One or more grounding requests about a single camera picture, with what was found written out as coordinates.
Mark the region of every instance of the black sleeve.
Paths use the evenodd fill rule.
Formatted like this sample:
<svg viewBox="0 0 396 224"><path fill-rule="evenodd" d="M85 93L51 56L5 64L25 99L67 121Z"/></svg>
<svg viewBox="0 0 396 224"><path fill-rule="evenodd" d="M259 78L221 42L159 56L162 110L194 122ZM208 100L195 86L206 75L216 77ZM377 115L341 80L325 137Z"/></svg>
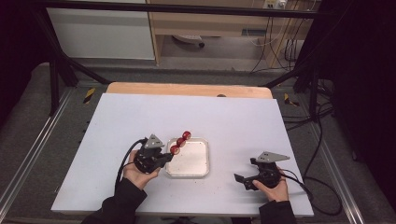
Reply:
<svg viewBox="0 0 396 224"><path fill-rule="evenodd" d="M293 224L297 223L289 201L277 203L271 201L259 208L262 223Z"/></svg>
<svg viewBox="0 0 396 224"><path fill-rule="evenodd" d="M85 217L82 224L134 223L134 211L146 199L145 191L123 178L113 197L102 203L102 208Z"/></svg>

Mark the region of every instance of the white tray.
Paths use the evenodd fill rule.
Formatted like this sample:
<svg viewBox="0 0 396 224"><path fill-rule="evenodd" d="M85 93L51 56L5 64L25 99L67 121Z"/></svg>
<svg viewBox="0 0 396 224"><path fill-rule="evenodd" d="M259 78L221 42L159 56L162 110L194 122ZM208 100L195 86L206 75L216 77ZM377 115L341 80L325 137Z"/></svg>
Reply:
<svg viewBox="0 0 396 224"><path fill-rule="evenodd" d="M166 151L170 152L171 146L175 145L177 138L172 138L167 145ZM209 173L209 147L203 138L191 138L186 145L180 148L180 152L166 163L166 172L173 177L203 177Z"/></svg>

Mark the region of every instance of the white tabletop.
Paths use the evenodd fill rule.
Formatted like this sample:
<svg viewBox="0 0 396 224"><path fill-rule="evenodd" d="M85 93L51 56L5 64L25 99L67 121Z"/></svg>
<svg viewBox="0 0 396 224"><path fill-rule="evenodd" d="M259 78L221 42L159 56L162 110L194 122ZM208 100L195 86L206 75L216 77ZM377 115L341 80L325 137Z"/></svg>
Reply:
<svg viewBox="0 0 396 224"><path fill-rule="evenodd" d="M245 190L233 174L257 175L249 159L264 150L289 156L276 164L301 179L276 100L105 93L51 210L96 211L113 195L120 163L135 141L155 133L166 143L186 130L207 140L209 173L177 179L161 169L146 186L138 215L258 216L268 202L264 194ZM313 216L304 191L292 181L288 185L294 215Z"/></svg>

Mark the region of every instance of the human hand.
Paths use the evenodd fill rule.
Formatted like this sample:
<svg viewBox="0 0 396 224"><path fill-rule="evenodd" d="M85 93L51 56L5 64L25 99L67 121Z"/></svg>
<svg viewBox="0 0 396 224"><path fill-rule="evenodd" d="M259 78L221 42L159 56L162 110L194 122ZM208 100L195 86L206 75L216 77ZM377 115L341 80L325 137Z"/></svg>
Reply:
<svg viewBox="0 0 396 224"><path fill-rule="evenodd" d="M277 167L277 169L282 175L284 174L279 167ZM286 183L285 176L280 177L279 184L277 184L277 186L273 189L267 188L262 182L258 180L253 180L253 184L256 186L256 188L265 193L270 202L275 200L278 203L289 200L288 184Z"/></svg>
<svg viewBox="0 0 396 224"><path fill-rule="evenodd" d="M128 163L134 162L135 154L136 150L131 151L131 154L129 154ZM143 189L150 181L150 179L158 176L160 169L161 168L159 167L151 174L144 174L140 172L133 163L131 163L123 168L123 177L129 179L139 189Z"/></svg>

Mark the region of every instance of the red object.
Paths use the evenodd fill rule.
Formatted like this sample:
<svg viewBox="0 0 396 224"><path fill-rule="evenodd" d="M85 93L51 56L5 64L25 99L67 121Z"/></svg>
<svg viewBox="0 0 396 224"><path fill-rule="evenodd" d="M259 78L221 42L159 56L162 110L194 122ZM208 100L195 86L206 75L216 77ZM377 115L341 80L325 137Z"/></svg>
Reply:
<svg viewBox="0 0 396 224"><path fill-rule="evenodd" d="M186 145L186 140L184 140L184 138L178 138L176 141L176 145L178 147L184 147L184 145Z"/></svg>
<svg viewBox="0 0 396 224"><path fill-rule="evenodd" d="M177 155L180 152L180 147L178 146L171 146L171 153L173 155Z"/></svg>
<svg viewBox="0 0 396 224"><path fill-rule="evenodd" d="M191 138L191 133L189 131L186 131L182 135L184 140L189 140Z"/></svg>

